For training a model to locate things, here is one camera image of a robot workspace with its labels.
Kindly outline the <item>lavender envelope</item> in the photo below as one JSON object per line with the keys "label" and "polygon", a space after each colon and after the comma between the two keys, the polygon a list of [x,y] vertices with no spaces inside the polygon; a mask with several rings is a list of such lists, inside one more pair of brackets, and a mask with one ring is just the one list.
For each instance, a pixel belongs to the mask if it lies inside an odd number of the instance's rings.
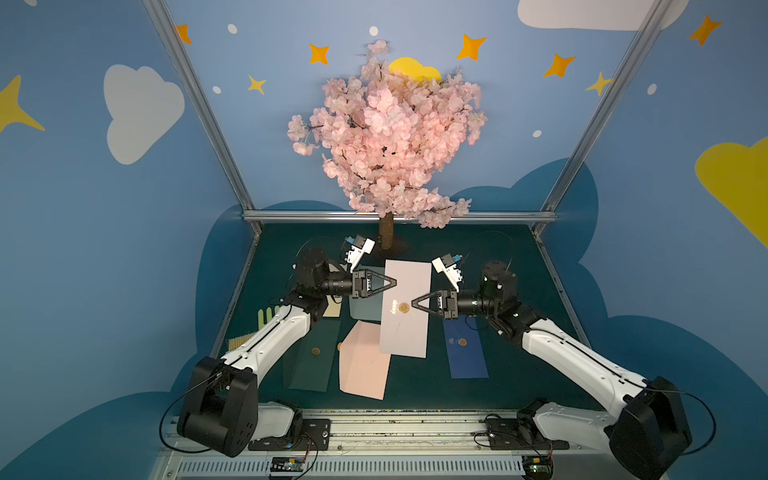
{"label": "lavender envelope", "polygon": [[382,297],[379,349],[384,354],[425,358],[427,356],[428,313],[411,302],[431,289],[432,266],[425,262],[387,260],[385,275],[396,286]]}

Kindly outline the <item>light teal envelope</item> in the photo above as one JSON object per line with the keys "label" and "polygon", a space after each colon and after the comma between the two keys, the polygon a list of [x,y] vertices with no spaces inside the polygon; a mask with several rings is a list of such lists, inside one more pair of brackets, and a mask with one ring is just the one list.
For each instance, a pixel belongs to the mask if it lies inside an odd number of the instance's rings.
{"label": "light teal envelope", "polygon": [[[378,274],[384,274],[384,267],[375,266],[362,266],[363,269],[368,269]],[[379,289],[384,286],[384,281],[374,275],[371,280],[371,289]],[[369,322],[381,322],[382,313],[382,298],[383,294],[377,294],[368,298],[357,298],[349,300],[349,310],[351,318],[355,320],[369,321]]]}

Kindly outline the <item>cream yellow envelope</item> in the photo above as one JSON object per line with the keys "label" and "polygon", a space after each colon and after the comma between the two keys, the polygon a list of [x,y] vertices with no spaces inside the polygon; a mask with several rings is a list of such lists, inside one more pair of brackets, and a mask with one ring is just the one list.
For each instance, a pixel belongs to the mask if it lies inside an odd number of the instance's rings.
{"label": "cream yellow envelope", "polygon": [[321,290],[327,300],[327,307],[323,313],[324,318],[338,318],[341,313],[344,285],[341,280],[327,280]]}

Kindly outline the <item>dark blue envelope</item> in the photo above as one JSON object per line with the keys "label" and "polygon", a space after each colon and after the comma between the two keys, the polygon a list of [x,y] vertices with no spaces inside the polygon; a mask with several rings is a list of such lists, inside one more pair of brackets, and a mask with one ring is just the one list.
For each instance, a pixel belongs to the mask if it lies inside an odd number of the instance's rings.
{"label": "dark blue envelope", "polygon": [[474,317],[461,316],[443,321],[450,377],[452,379],[487,379],[489,377]]}

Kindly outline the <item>pink envelope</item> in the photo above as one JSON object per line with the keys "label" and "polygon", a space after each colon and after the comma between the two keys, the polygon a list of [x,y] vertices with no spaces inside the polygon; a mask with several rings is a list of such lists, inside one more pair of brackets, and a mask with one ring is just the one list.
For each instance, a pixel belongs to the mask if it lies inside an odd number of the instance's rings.
{"label": "pink envelope", "polygon": [[339,347],[339,387],[344,393],[383,400],[391,355],[379,347],[381,326],[357,321]]}

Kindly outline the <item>dark green envelope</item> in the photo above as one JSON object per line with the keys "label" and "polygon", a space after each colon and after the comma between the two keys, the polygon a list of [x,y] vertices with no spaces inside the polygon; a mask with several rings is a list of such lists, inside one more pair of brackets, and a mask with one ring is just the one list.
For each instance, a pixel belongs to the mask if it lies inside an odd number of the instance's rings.
{"label": "dark green envelope", "polygon": [[323,319],[283,357],[283,387],[326,392],[335,354],[340,320]]}

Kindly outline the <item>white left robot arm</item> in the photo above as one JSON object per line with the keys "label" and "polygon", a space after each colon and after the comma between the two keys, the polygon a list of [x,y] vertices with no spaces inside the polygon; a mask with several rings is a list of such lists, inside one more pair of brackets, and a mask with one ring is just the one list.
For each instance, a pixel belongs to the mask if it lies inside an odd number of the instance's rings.
{"label": "white left robot arm", "polygon": [[372,252],[369,238],[349,237],[345,266],[331,261],[320,247],[301,254],[295,267],[296,283],[277,314],[242,346],[220,358],[205,357],[194,367],[183,403],[177,433],[202,446],[236,457],[254,440],[284,438],[293,446],[300,427],[295,409],[258,401],[259,385],[270,369],[322,318],[330,297],[368,298],[397,285],[381,274],[383,285],[374,289],[371,270],[357,268]]}

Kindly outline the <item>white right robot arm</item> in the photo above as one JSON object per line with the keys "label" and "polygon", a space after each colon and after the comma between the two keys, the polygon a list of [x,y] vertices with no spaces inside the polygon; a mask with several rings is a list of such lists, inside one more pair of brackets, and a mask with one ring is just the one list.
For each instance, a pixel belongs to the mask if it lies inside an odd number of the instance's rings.
{"label": "white right robot arm", "polygon": [[433,260],[451,286],[412,300],[413,308],[444,320],[483,317],[504,340],[546,362],[596,400],[598,411],[536,401],[518,414],[544,439],[598,450],[638,479],[659,479],[698,447],[684,410],[686,392],[658,376],[649,380],[576,340],[554,321],[521,302],[517,277],[501,261],[487,263],[475,290],[462,290],[457,255]]}

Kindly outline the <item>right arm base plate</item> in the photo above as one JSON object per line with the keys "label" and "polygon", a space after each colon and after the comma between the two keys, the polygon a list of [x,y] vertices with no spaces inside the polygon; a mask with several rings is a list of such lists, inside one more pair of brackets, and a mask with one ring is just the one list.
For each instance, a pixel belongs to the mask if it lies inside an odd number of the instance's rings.
{"label": "right arm base plate", "polygon": [[528,420],[489,415],[484,419],[488,445],[492,450],[531,450],[543,454],[550,450],[568,450],[567,441],[549,440]]}

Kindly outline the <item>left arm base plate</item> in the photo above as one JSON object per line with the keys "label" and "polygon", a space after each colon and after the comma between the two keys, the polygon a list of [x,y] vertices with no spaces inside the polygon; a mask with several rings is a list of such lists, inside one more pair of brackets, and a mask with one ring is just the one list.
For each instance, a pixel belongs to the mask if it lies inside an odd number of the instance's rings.
{"label": "left arm base plate", "polygon": [[329,447],[332,422],[328,418],[303,419],[294,423],[281,437],[254,439],[249,444],[249,451],[327,451]]}

